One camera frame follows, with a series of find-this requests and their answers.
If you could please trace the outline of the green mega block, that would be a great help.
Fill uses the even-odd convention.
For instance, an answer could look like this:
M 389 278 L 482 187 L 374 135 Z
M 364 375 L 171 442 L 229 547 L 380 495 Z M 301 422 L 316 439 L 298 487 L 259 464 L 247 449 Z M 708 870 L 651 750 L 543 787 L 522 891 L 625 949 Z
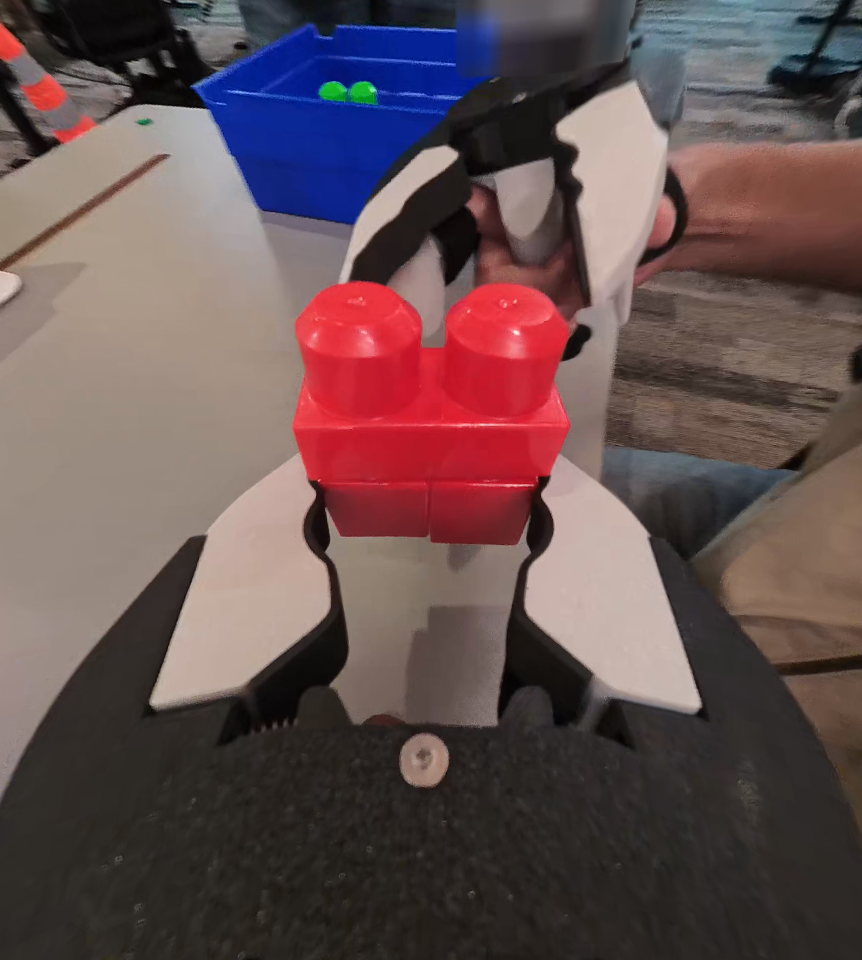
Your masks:
M 346 85 L 339 80 L 329 79 L 318 88 L 317 97 L 324 102 L 364 106 L 377 106 L 380 102 L 378 90 L 369 80 L 357 80 Z

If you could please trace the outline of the orange traffic cone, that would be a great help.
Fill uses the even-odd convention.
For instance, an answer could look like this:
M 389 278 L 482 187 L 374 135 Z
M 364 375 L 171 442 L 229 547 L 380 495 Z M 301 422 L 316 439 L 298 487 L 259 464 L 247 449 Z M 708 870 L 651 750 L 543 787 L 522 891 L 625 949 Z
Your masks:
M 97 128 L 97 122 L 78 107 L 59 81 L 40 65 L 1 20 L 0 61 L 47 123 L 57 142 L 70 143 Z

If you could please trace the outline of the person's jeans leg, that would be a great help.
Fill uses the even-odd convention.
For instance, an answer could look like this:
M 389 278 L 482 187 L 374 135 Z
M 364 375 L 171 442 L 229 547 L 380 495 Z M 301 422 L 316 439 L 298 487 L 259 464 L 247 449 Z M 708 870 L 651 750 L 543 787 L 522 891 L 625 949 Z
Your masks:
M 752 503 L 794 475 L 677 452 L 607 446 L 601 481 L 651 537 L 689 560 Z

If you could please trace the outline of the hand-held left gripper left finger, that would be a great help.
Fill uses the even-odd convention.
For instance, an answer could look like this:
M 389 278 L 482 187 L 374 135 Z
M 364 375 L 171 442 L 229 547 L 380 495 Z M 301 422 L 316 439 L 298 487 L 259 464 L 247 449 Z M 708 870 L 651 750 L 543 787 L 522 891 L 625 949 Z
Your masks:
M 242 494 L 206 534 L 149 706 L 238 698 L 252 714 L 295 714 L 306 690 L 330 686 L 349 637 L 329 546 L 300 458 Z

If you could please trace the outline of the red mega block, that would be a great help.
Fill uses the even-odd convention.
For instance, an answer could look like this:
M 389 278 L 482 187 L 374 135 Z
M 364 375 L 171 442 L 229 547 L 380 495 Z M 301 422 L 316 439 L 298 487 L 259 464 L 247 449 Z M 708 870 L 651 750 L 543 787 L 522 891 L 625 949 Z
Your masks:
M 428 481 L 317 481 L 326 510 L 345 538 L 424 539 L 430 530 Z
M 429 539 L 458 546 L 515 546 L 530 519 L 537 480 L 435 481 Z
M 355 281 L 318 293 L 295 323 L 304 378 L 293 433 L 322 485 L 527 481 L 570 429 L 556 386 L 569 328 L 533 288 L 489 284 L 447 313 L 441 347 L 415 308 Z

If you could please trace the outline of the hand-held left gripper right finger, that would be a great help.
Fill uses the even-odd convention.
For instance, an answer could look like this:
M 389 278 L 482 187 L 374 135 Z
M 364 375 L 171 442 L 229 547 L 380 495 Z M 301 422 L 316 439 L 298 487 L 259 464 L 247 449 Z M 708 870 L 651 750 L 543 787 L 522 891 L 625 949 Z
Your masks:
M 702 702 L 644 526 L 560 455 L 533 497 L 507 628 L 507 700 L 550 698 L 555 718 L 613 702 L 695 716 Z

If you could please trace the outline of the blue storage bin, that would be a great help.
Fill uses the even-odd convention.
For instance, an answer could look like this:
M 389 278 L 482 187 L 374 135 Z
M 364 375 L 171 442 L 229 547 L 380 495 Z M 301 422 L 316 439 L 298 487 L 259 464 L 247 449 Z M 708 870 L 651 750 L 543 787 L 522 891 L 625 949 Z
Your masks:
M 303 26 L 195 85 L 256 207 L 352 224 L 382 176 L 474 79 L 454 30 Z M 324 102 L 328 80 L 372 82 L 378 105 Z

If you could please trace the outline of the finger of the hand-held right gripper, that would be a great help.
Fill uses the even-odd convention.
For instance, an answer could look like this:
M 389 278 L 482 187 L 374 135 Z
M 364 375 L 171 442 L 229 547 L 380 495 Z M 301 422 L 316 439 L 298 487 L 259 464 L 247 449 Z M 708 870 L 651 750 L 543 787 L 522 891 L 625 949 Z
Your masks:
M 353 225 L 339 282 L 389 288 L 412 306 L 425 343 L 444 324 L 447 289 L 480 246 L 472 180 L 446 128 L 416 141 L 389 168 Z
M 668 134 L 630 76 L 570 80 L 548 96 L 548 252 L 568 247 L 583 305 L 613 308 L 622 325 L 664 193 Z

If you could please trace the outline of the person's right forearm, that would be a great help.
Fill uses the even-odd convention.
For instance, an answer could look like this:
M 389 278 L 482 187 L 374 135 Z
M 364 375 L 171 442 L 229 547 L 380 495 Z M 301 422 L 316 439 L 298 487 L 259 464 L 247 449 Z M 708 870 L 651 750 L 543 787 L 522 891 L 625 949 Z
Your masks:
M 711 145 L 679 169 L 683 269 L 862 294 L 862 139 Z

